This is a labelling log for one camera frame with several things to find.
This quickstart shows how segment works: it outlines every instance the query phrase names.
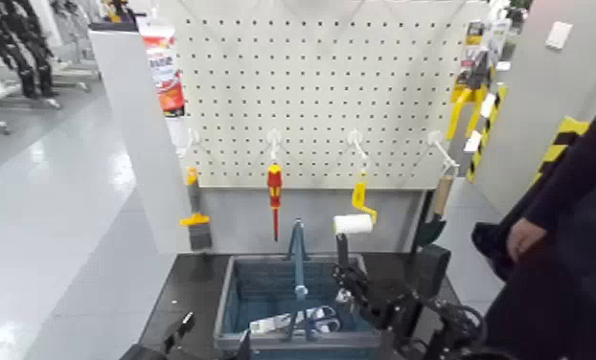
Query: hand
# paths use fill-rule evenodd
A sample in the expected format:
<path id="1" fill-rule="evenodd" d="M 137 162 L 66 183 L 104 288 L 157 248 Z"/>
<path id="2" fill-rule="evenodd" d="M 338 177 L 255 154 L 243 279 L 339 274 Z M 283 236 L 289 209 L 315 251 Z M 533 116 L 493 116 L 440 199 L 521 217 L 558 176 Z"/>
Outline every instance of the hand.
<path id="1" fill-rule="evenodd" d="M 506 241 L 508 254 L 514 262 L 518 262 L 519 257 L 540 241 L 544 235 L 546 235 L 544 229 L 522 217 L 511 228 L 511 233 L 508 235 Z"/>

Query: paint roller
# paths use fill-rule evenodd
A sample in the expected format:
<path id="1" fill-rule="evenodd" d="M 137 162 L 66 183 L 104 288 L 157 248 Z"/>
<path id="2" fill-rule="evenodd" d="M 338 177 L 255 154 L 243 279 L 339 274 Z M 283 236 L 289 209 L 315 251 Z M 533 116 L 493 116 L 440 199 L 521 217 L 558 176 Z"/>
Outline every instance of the paint roller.
<path id="1" fill-rule="evenodd" d="M 337 215 L 333 217 L 333 232 L 335 234 L 370 234 L 377 223 L 378 213 L 365 206 L 365 171 L 360 173 L 360 179 L 354 185 L 352 206 L 365 214 Z"/>

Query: tiled floor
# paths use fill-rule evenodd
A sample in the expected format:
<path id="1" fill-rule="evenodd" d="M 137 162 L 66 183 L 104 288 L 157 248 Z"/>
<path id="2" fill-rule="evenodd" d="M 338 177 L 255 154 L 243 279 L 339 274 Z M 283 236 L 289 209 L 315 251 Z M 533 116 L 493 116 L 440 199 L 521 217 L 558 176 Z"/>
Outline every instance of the tiled floor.
<path id="1" fill-rule="evenodd" d="M 101 85 L 84 96 L 0 137 L 0 360 L 23 358 L 134 189 Z"/>
<path id="2" fill-rule="evenodd" d="M 101 85 L 62 101 L 60 112 L 0 110 L 14 131 L 0 136 L 0 360 L 118 358 L 140 338 L 173 262 L 152 245 Z M 501 283 L 470 231 L 499 214 L 458 180 L 447 218 L 447 275 L 483 310 Z"/>
<path id="3" fill-rule="evenodd" d="M 447 277 L 459 301 L 480 310 L 488 309 L 503 286 L 470 240 L 477 221 L 498 222 L 501 218 L 488 200 L 465 178 L 457 179 L 447 202 L 447 225 L 436 244 L 452 252 Z"/>

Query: wooden handle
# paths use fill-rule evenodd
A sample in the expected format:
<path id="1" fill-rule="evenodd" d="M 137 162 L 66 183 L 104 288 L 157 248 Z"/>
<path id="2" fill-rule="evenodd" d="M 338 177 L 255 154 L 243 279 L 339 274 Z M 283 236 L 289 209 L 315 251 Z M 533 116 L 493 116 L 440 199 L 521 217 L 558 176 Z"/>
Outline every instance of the wooden handle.
<path id="1" fill-rule="evenodd" d="M 437 186 L 437 201 L 434 205 L 434 213 L 443 215 L 446 208 L 447 196 L 450 194 L 450 186 L 452 185 L 452 176 L 444 175 L 439 179 Z"/>

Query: person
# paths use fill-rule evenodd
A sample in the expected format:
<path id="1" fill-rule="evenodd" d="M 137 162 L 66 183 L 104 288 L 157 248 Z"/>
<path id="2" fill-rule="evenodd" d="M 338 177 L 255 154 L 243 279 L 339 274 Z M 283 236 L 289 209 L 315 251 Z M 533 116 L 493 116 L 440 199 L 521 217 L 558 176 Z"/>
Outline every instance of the person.
<path id="1" fill-rule="evenodd" d="M 511 228 L 516 267 L 485 321 L 520 360 L 596 360 L 596 117 Z"/>

